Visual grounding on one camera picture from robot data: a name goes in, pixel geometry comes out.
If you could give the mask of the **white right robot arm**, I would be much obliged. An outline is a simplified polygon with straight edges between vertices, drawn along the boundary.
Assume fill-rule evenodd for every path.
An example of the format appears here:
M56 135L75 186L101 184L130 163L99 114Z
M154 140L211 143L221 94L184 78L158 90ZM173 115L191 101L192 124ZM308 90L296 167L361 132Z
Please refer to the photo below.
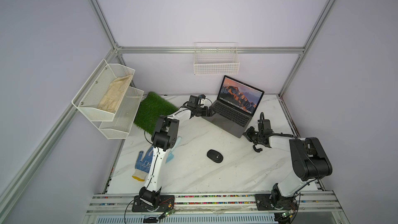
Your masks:
M267 200L257 197L259 207L283 209L293 204L299 192L315 180L330 176L332 165L318 138L299 138L292 134L276 133L271 129L271 122L260 114L258 128L250 127L243 136L251 143L255 152L267 148L290 152L292 171L279 183L276 183Z

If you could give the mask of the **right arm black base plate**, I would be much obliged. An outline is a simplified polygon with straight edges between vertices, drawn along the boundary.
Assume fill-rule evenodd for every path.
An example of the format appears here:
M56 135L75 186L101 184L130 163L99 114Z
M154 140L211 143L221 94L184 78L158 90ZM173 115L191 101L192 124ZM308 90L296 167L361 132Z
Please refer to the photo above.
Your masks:
M259 211L297 210L298 208L296 198L272 194L256 194L255 203Z

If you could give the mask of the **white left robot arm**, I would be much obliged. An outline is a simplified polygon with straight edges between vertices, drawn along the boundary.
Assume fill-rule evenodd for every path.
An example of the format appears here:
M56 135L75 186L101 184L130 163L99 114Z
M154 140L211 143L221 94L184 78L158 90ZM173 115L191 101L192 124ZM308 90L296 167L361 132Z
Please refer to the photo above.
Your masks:
M144 182L134 198L134 208L140 206L155 211L161 205L161 170L181 140L178 136L179 124L193 117L210 117L212 110L205 106L206 100L203 94L192 95L178 110L157 119L151 135L151 147L146 152L139 152L132 175L134 179Z

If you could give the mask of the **grey laptop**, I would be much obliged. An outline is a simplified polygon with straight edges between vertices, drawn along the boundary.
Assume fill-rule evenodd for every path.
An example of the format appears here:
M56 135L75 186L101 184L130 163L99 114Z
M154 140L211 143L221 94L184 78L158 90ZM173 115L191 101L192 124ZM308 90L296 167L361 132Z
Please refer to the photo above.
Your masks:
M231 135L241 138L264 96L264 91L225 75L212 115L203 119Z

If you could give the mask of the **black mouse battery cover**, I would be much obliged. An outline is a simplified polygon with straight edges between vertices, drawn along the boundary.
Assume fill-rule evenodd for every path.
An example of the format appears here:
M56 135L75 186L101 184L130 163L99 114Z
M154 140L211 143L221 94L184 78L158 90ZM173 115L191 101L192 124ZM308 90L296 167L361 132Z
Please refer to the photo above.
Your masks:
M253 147L254 151L257 153L260 153L263 151L263 148L257 148L256 145L253 145L252 147Z

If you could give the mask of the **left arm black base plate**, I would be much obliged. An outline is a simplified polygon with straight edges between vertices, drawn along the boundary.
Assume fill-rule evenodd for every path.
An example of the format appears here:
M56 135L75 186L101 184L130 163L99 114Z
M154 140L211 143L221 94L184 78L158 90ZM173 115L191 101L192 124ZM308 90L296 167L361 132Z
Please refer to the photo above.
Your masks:
M165 212L170 210L175 205L174 195L160 195L154 203L144 200L143 198L135 197L131 206L131 211L138 212Z

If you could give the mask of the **black wireless mouse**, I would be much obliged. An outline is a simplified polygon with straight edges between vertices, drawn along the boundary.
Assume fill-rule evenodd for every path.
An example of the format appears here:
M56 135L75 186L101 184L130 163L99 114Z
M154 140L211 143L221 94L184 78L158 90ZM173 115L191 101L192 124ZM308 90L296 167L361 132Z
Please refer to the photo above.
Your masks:
M223 155L216 150L210 149L206 155L211 161L215 163L221 163L223 161Z

